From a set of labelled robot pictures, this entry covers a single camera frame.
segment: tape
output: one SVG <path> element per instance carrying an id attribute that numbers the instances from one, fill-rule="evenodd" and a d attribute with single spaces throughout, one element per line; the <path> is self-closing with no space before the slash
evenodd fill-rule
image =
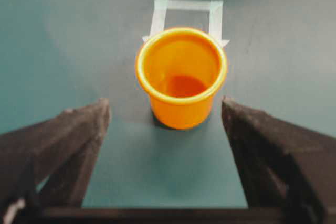
<path id="1" fill-rule="evenodd" d="M 222 47 L 230 40 L 222 40 L 223 1 L 222 0 L 154 0 L 154 12 L 149 36 L 143 36 L 143 41 L 164 30 L 167 10 L 198 10 L 209 12 L 209 35 L 215 38 Z"/>

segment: cup rim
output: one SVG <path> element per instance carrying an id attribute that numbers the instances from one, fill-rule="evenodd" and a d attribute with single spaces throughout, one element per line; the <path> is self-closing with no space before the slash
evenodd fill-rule
<path id="1" fill-rule="evenodd" d="M 161 93 L 158 90 L 156 90 L 153 86 L 151 86 L 151 84 L 148 82 L 145 76 L 145 73 L 144 73 L 144 58 L 145 58 L 146 53 L 149 51 L 149 49 L 158 40 L 164 37 L 167 37 L 169 35 L 174 35 L 174 34 L 178 35 L 180 33 L 189 33 L 189 34 L 193 34 L 193 35 L 197 35 L 201 37 L 208 43 L 212 44 L 219 55 L 220 66 L 219 66 L 219 74 L 216 80 L 205 91 L 197 95 L 194 95 L 192 97 L 177 98 L 177 97 L 171 97 L 169 95 Z M 191 103 L 196 103 L 196 102 L 205 100 L 206 98 L 212 96 L 221 87 L 227 75 L 227 58 L 226 58 L 225 51 L 221 47 L 221 45 L 214 38 L 212 38 L 210 35 L 206 34 L 205 32 L 195 29 L 195 28 L 175 27 L 175 28 L 164 30 L 154 35 L 147 42 L 143 44 L 143 46 L 140 48 L 138 52 L 138 56 L 137 56 L 136 64 L 135 64 L 135 70 L 136 70 L 136 75 L 137 75 L 137 78 L 138 78 L 138 81 L 141 87 L 151 97 L 154 97 L 165 103 L 170 103 L 170 104 L 175 104 L 175 105 L 184 105 L 184 104 L 191 104 Z"/>

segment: tabletop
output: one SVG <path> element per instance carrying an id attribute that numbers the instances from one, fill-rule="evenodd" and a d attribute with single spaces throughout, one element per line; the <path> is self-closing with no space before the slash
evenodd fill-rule
<path id="1" fill-rule="evenodd" d="M 177 131 L 153 117 L 134 72 L 154 0 L 0 0 L 0 134 L 108 98 L 84 207 L 247 207 L 221 98 L 336 136 L 336 5 L 223 3 L 226 82 L 208 119 Z M 165 28 L 207 31 L 208 19 L 169 10 Z"/>

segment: orange cup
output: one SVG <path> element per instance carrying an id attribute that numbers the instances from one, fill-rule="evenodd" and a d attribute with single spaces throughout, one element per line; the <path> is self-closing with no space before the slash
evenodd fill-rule
<path id="1" fill-rule="evenodd" d="M 213 97 L 226 78 L 227 59 L 208 34 L 172 28 L 142 46 L 135 70 L 157 119 L 171 128 L 188 129 L 209 115 Z"/>

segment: orange object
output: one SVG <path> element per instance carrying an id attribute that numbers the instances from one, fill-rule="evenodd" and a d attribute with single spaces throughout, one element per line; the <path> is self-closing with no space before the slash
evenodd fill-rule
<path id="1" fill-rule="evenodd" d="M 172 28 L 150 38 L 135 63 L 137 78 L 163 124 L 187 129 L 209 115 L 224 83 L 227 60 L 222 47 L 193 28 Z"/>

